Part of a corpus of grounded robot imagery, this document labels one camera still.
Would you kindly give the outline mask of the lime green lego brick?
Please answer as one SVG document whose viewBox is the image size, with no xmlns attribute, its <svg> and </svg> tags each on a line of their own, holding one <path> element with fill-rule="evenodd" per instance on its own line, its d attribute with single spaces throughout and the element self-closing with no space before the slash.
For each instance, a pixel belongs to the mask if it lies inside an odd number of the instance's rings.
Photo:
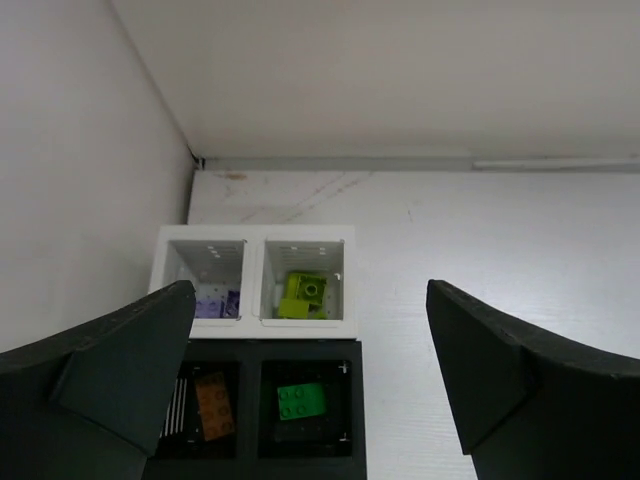
<svg viewBox="0 0 640 480">
<path fill-rule="evenodd" d="M 327 320 L 324 310 L 327 284 L 324 276 L 305 272 L 289 273 L 278 306 L 278 316 L 292 320 Z"/>
</svg>

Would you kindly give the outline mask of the orange lego plate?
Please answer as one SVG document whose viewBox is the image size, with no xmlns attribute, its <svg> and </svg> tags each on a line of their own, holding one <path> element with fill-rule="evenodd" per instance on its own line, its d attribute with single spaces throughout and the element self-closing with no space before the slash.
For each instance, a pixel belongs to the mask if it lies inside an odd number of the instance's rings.
<svg viewBox="0 0 640 480">
<path fill-rule="evenodd" d="M 215 372 L 194 381 L 198 411 L 205 441 L 214 441 L 235 432 L 229 390 L 224 374 Z"/>
</svg>

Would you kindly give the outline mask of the lavender lego brick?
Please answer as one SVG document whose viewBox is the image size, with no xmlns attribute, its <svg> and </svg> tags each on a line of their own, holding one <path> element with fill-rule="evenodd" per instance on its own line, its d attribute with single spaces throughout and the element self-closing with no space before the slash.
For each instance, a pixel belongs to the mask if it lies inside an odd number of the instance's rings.
<svg viewBox="0 0 640 480">
<path fill-rule="evenodd" d="M 222 317 L 223 318 L 239 318 L 240 291 L 228 290 L 223 301 Z"/>
<path fill-rule="evenodd" d="M 196 300 L 196 319 L 219 319 L 224 315 L 224 301 L 219 298 L 205 297 Z"/>
</svg>

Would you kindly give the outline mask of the dark green lego brick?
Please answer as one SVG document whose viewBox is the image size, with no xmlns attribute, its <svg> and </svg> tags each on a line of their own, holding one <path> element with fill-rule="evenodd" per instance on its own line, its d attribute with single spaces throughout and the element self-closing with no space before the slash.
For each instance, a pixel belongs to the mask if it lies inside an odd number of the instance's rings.
<svg viewBox="0 0 640 480">
<path fill-rule="evenodd" d="M 282 386 L 276 392 L 282 421 L 316 417 L 327 412 L 325 390 L 320 383 Z"/>
</svg>

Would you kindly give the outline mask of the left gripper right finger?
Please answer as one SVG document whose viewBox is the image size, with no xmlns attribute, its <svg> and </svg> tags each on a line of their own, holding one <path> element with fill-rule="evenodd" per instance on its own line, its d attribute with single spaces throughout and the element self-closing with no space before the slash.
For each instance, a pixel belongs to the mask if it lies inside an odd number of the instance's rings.
<svg viewBox="0 0 640 480">
<path fill-rule="evenodd" d="M 639 362 L 431 280 L 426 311 L 464 454 L 480 479 L 636 479 Z"/>
</svg>

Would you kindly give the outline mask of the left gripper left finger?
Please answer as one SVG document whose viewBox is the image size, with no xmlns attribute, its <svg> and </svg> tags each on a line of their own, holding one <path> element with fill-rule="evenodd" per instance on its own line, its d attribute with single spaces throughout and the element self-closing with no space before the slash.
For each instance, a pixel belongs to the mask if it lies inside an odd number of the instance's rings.
<svg viewBox="0 0 640 480">
<path fill-rule="evenodd" d="M 139 479 L 157 448 L 195 313 L 176 281 L 1 355 L 4 479 Z"/>
</svg>

